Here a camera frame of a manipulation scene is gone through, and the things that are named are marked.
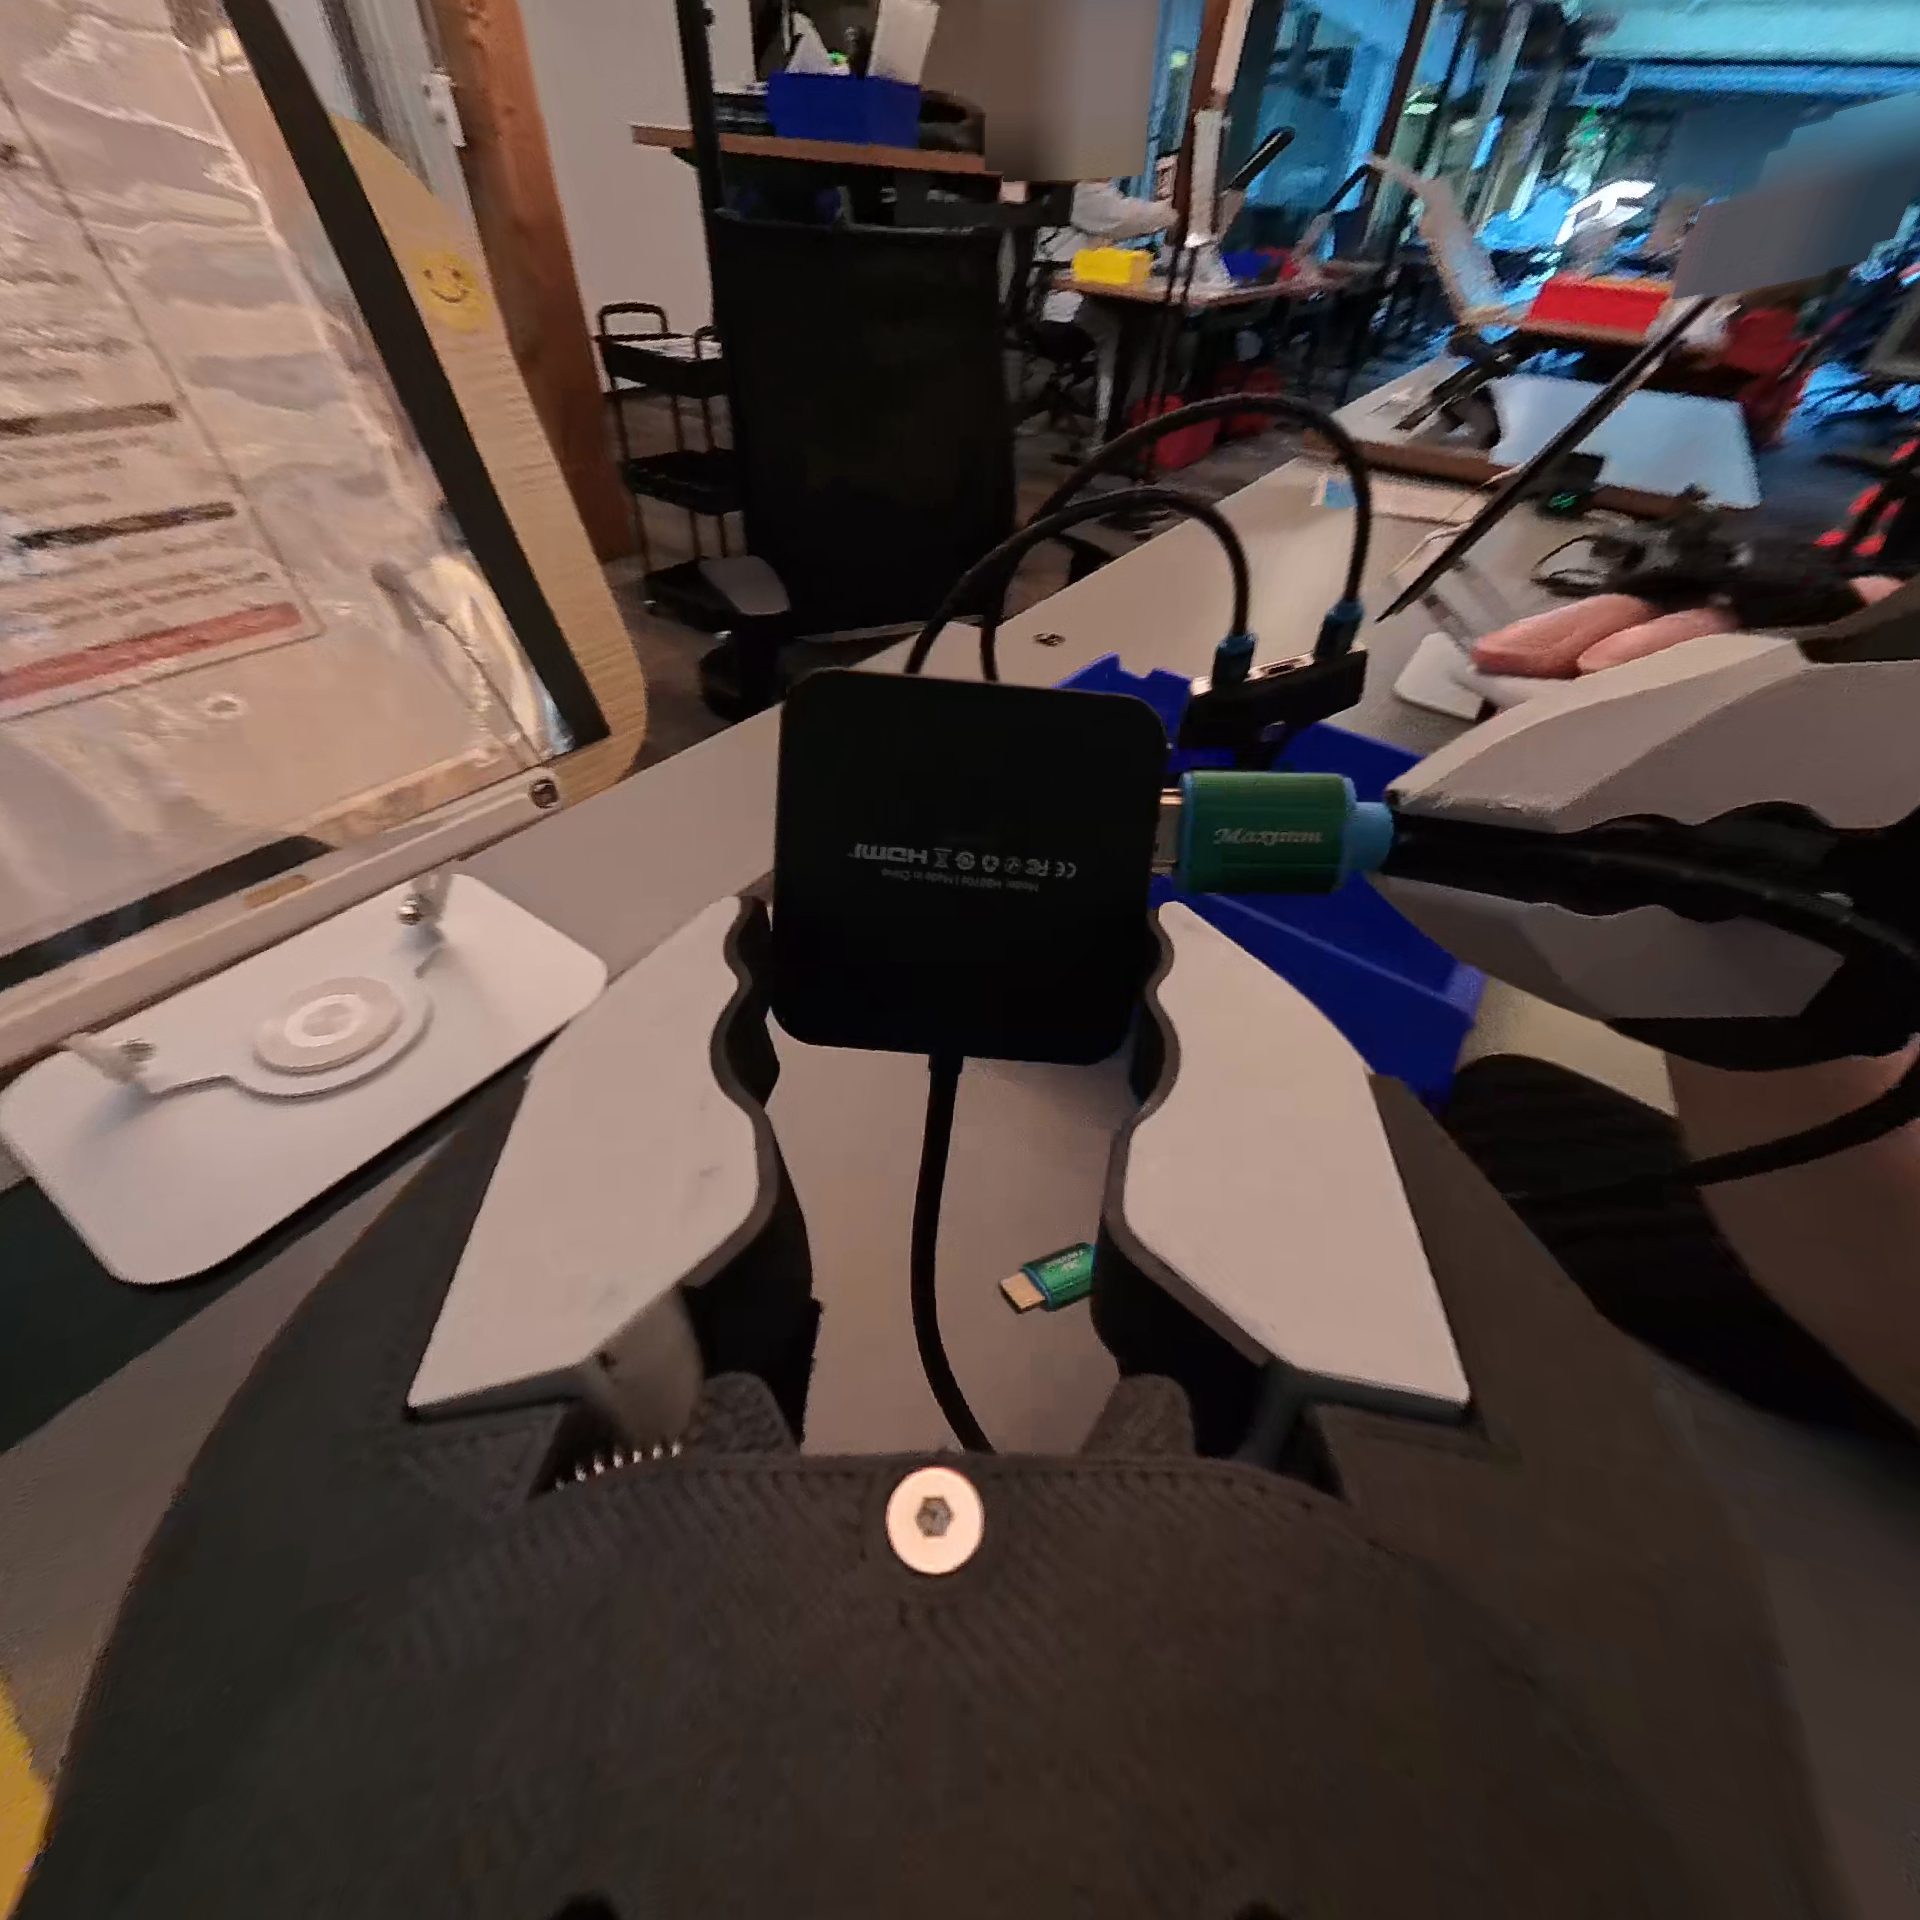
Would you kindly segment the black rolling cart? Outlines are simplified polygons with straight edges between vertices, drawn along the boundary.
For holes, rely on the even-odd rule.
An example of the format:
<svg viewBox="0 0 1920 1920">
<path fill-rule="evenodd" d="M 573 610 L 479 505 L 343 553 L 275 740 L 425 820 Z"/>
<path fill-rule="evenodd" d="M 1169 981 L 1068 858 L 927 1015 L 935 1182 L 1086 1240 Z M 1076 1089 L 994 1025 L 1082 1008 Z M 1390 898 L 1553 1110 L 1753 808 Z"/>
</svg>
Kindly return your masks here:
<svg viewBox="0 0 1920 1920">
<path fill-rule="evenodd" d="M 718 332 L 679 332 L 658 304 L 611 302 L 595 311 L 591 345 L 607 389 L 643 600 L 716 637 L 729 626 L 729 604 L 708 585 L 703 565 L 734 556 L 731 521 L 743 514 L 737 455 L 719 418 L 729 383 Z M 685 560 L 655 560 L 652 506 L 687 522 Z"/>
</svg>

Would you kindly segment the person's right forearm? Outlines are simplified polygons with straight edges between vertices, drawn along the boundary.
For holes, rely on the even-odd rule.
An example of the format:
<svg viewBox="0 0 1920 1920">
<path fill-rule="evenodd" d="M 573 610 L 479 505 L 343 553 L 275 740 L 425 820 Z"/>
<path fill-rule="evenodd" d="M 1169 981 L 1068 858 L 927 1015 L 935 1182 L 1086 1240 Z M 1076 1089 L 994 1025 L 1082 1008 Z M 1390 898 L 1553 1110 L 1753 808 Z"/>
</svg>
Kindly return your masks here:
<svg viewBox="0 0 1920 1920">
<path fill-rule="evenodd" d="M 1695 1159 L 1806 1130 L 1894 1088 L 1915 1046 L 1785 1072 L 1666 1061 Z M 1750 1280 L 1852 1376 L 1915 1418 L 1918 1127 L 1705 1192 Z"/>
</svg>

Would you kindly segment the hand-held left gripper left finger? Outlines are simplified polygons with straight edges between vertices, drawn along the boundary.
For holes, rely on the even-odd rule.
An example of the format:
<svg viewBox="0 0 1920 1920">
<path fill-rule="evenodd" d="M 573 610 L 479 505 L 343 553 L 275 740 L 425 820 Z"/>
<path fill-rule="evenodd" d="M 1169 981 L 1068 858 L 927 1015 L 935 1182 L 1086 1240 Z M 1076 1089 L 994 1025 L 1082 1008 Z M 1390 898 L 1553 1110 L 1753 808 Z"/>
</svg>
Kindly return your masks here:
<svg viewBox="0 0 1920 1920">
<path fill-rule="evenodd" d="M 708 905 L 427 1162 L 405 1194 L 405 1273 L 438 1286 L 411 1424 L 555 1412 L 687 1442 L 740 1381 L 803 1439 L 818 1297 L 767 1113 L 771 956 L 763 900 Z"/>
</svg>

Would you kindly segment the black mesh office chair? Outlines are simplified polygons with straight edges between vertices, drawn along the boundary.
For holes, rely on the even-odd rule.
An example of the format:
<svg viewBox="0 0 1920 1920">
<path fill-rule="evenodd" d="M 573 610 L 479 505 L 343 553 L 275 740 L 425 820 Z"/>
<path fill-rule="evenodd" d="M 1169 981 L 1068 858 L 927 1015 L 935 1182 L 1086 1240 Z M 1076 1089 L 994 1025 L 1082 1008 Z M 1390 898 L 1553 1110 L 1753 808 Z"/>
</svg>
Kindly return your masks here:
<svg viewBox="0 0 1920 1920">
<path fill-rule="evenodd" d="M 726 628 L 701 658 L 734 722 L 804 641 L 914 631 L 1017 522 L 989 226 L 707 224 L 747 553 L 707 562 Z"/>
</svg>

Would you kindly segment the black framed sign board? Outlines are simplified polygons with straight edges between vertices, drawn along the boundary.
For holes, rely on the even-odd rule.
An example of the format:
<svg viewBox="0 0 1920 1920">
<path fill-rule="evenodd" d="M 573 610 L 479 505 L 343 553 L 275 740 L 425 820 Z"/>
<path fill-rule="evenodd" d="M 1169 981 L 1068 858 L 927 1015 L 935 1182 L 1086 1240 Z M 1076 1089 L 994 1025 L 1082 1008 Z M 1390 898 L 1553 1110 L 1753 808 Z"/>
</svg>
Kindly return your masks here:
<svg viewBox="0 0 1920 1920">
<path fill-rule="evenodd" d="M 3 8 L 5 990 L 607 736 L 269 4 Z"/>
</svg>

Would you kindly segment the person's right hand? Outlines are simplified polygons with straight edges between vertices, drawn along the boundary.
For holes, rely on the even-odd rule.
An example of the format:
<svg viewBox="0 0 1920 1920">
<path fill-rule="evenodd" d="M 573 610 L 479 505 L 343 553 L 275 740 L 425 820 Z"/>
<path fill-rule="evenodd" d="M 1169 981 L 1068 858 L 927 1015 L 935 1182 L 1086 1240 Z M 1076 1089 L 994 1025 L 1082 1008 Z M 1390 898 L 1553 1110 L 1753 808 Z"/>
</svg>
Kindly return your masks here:
<svg viewBox="0 0 1920 1920">
<path fill-rule="evenodd" d="M 1735 631 L 1729 608 L 1661 612 L 1634 593 L 1610 592 L 1486 633 L 1473 644 L 1473 663 L 1501 679 L 1565 681 Z"/>
</svg>

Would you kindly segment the blue plastic bin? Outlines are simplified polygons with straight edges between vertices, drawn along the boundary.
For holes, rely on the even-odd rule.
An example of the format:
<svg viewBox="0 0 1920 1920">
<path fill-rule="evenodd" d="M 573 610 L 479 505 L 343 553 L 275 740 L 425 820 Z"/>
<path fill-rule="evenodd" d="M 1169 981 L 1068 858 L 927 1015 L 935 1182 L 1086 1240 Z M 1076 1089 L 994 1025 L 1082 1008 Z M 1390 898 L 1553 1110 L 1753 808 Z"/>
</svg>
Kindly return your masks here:
<svg viewBox="0 0 1920 1920">
<path fill-rule="evenodd" d="M 1228 751 L 1170 744 L 1188 700 L 1183 677 L 1165 669 L 1137 674 L 1116 656 L 1101 656 L 1059 686 L 1139 697 L 1153 706 L 1169 733 L 1172 775 L 1231 762 Z M 1281 767 L 1347 777 L 1358 800 L 1381 802 L 1412 758 L 1383 740 L 1322 722 L 1292 737 Z M 1330 895 L 1198 895 L 1170 877 L 1155 877 L 1150 903 L 1188 905 L 1307 996 L 1373 1072 L 1399 1079 L 1429 1108 L 1450 1100 L 1486 976 L 1417 929 L 1367 877 L 1350 877 Z"/>
</svg>

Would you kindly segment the small black adapter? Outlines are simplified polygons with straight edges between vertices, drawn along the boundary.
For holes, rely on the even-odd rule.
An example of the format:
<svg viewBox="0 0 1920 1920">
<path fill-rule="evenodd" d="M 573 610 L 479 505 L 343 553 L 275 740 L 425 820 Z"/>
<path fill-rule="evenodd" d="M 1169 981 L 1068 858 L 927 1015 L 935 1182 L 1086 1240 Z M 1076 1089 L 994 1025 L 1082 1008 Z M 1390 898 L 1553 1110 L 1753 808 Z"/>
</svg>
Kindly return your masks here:
<svg viewBox="0 0 1920 1920">
<path fill-rule="evenodd" d="M 1250 666 L 1241 679 L 1194 679 L 1172 743 L 1183 751 L 1250 751 L 1273 728 L 1301 730 L 1358 706 L 1369 656 L 1297 656 Z"/>
</svg>

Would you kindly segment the black square hdmi hub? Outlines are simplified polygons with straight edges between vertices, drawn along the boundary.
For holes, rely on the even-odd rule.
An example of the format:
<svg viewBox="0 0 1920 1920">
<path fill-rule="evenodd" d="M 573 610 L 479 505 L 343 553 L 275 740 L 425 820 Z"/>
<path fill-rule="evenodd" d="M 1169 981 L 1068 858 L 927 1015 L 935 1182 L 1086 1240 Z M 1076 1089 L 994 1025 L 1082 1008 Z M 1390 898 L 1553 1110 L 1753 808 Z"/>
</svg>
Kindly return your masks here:
<svg viewBox="0 0 1920 1920">
<path fill-rule="evenodd" d="M 1100 1065 L 1137 1020 L 1169 737 L 1137 697 L 825 671 L 782 706 L 772 1015 L 815 1048 Z"/>
</svg>

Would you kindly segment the small white object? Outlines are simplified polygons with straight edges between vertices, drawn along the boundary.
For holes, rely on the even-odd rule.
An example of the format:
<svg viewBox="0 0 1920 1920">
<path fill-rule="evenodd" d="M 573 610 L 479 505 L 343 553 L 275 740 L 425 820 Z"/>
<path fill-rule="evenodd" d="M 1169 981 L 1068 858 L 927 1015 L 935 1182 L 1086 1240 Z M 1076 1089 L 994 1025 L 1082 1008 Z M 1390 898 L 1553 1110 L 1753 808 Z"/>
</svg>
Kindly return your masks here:
<svg viewBox="0 0 1920 1920">
<path fill-rule="evenodd" d="M 1461 725 L 1477 725 L 1486 713 L 1509 711 L 1530 697 L 1530 679 L 1489 674 L 1477 666 L 1473 648 L 1444 631 L 1429 631 L 1412 648 L 1394 695 L 1407 706 L 1444 716 Z"/>
</svg>

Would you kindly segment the blue shelf bin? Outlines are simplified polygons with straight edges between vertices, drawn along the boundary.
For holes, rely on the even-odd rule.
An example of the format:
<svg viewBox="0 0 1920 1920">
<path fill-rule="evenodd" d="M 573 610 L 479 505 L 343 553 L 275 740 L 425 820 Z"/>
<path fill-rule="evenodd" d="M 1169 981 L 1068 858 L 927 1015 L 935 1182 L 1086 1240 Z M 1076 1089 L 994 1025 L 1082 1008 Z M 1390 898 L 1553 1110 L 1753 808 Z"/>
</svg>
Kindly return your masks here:
<svg viewBox="0 0 1920 1920">
<path fill-rule="evenodd" d="M 774 70 L 763 81 L 765 119 L 774 137 L 834 145 L 916 151 L 922 87 L 887 77 Z"/>
</svg>

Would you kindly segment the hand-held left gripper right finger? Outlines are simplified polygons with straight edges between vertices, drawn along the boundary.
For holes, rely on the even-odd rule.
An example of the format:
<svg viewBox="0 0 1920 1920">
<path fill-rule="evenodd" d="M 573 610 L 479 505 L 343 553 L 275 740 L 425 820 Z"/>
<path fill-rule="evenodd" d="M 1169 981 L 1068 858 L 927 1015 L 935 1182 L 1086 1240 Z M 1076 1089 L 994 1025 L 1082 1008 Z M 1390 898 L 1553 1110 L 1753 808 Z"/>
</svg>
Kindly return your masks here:
<svg viewBox="0 0 1920 1920">
<path fill-rule="evenodd" d="M 1114 1145 L 1114 1249 L 1315 1398 L 1457 1421 L 1473 1390 L 1367 1062 L 1183 903 L 1155 929 L 1158 1076 Z"/>
</svg>

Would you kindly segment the wooden post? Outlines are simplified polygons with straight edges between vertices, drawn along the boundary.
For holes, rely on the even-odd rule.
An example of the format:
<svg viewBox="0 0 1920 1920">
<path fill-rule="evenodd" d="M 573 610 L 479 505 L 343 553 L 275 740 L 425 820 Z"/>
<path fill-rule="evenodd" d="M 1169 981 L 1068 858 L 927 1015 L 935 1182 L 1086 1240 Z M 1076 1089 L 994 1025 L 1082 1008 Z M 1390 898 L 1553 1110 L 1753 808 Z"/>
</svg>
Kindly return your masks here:
<svg viewBox="0 0 1920 1920">
<path fill-rule="evenodd" d="M 516 1 L 425 4 L 465 127 L 465 177 L 511 353 L 602 562 L 633 553 L 537 73 Z"/>
</svg>

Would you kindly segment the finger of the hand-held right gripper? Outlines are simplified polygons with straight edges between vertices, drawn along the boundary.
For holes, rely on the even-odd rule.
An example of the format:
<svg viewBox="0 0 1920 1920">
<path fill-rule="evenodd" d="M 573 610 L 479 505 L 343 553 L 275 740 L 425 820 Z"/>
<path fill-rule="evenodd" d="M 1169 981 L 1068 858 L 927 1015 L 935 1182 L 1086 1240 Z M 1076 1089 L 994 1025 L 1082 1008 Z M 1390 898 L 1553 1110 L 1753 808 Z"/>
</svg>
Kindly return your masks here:
<svg viewBox="0 0 1920 1920">
<path fill-rule="evenodd" d="M 1803 808 L 1839 832 L 1918 805 L 1918 660 L 1815 660 L 1717 634 L 1606 666 L 1482 722 L 1387 790 L 1394 812 L 1526 832 L 1708 825 Z"/>
<path fill-rule="evenodd" d="M 1454 958 L 1606 1023 L 1793 1020 L 1859 956 L 1806 906 L 1713 880 L 1433 862 L 1387 871 L 1381 898 Z"/>
</svg>

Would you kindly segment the wooden board with smiley sticker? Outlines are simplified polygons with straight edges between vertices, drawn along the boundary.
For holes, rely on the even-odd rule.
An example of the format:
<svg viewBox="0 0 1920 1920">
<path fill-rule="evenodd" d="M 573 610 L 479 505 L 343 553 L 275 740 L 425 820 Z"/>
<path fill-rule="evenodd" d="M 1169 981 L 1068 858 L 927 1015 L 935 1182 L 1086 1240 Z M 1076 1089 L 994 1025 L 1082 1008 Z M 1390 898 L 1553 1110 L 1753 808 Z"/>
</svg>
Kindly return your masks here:
<svg viewBox="0 0 1920 1920">
<path fill-rule="evenodd" d="M 438 370 L 470 432 L 479 463 L 607 736 L 561 758 L 561 805 L 597 800 L 641 754 L 646 693 L 625 614 L 591 553 L 569 481 L 514 361 L 477 239 L 373 133 L 346 116 L 329 126 L 390 244 Z"/>
</svg>

